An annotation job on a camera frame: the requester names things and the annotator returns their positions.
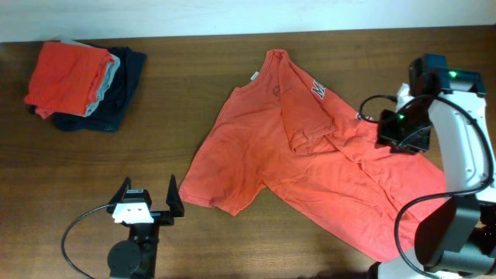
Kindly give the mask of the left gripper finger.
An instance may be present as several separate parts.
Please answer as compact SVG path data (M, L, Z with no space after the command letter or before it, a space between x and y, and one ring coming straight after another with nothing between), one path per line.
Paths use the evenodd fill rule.
M131 188L131 179L129 177L126 177L119 188L119 190L113 195L113 197L110 199L109 203L110 204L117 204L121 202L123 199L125 193Z
M179 195L176 177L173 174L170 176L166 204L173 217L184 217L184 205Z

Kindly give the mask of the orange-red t-shirt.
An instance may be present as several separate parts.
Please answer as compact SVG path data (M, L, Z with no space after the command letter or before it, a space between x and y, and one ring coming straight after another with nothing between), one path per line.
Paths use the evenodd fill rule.
M422 155L377 144L377 126L301 68L270 50L260 73L236 88L192 161L183 201L231 215L269 188L342 241L377 261L412 247L418 224L441 205L408 202L445 191Z

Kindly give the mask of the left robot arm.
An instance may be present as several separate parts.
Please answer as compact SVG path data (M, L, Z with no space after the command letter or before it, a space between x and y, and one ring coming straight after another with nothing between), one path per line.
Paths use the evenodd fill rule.
M133 189L126 178L109 201L107 213L115 223L129 229L127 239L115 244L108 252L110 278L151 279L155 277L160 228L173 226L184 216L176 178L170 177L166 211L153 211L152 199L146 189Z

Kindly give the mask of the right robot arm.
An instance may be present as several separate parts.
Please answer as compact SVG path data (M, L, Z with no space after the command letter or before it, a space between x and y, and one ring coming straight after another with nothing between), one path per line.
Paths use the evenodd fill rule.
M446 192L416 198L443 204L423 219L414 246L399 257L373 264L367 277L475 278L495 274L495 156L486 126L486 90L481 75L450 68L446 57L427 53L409 66L409 84L376 121L378 141L397 153L429 148L430 131L439 140Z

